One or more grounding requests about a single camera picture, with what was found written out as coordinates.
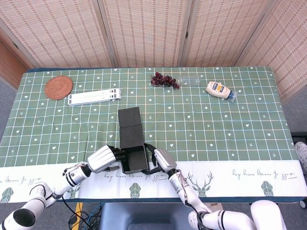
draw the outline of red grapes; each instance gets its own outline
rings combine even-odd
[[[164,85],[171,87],[173,86],[174,89],[179,89],[180,86],[177,84],[176,79],[170,77],[169,75],[163,76],[161,73],[156,72],[151,79],[152,85]]]

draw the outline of black box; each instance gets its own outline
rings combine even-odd
[[[139,107],[118,111],[120,149],[126,152],[121,161],[125,174],[149,169]]]

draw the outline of squeeze bottle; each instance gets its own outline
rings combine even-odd
[[[206,91],[216,97],[225,98],[231,102],[234,102],[237,92],[232,91],[229,88],[223,86],[221,83],[210,81]]]

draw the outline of round rattan coaster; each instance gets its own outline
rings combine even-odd
[[[56,76],[49,80],[45,86],[47,98],[59,100],[70,94],[72,90],[72,80],[67,76]]]

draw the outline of floor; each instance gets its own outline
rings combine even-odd
[[[6,127],[7,119],[15,99],[16,90],[7,85],[0,78],[0,139],[2,138]],[[290,101],[283,105],[283,110],[291,132],[307,132],[307,87]],[[1,204],[0,205],[0,223],[14,210],[20,208],[23,204]],[[69,203],[75,210],[76,203]],[[84,203],[83,211],[89,213],[96,207],[96,203]],[[302,209],[296,204],[279,204],[283,218],[288,230],[303,230],[307,226],[307,209]],[[224,210],[238,211],[246,213],[251,217],[249,204],[223,204]],[[48,208],[41,218],[37,221],[35,230],[45,229],[69,229],[68,221],[71,216],[70,211],[62,202],[57,202]]]

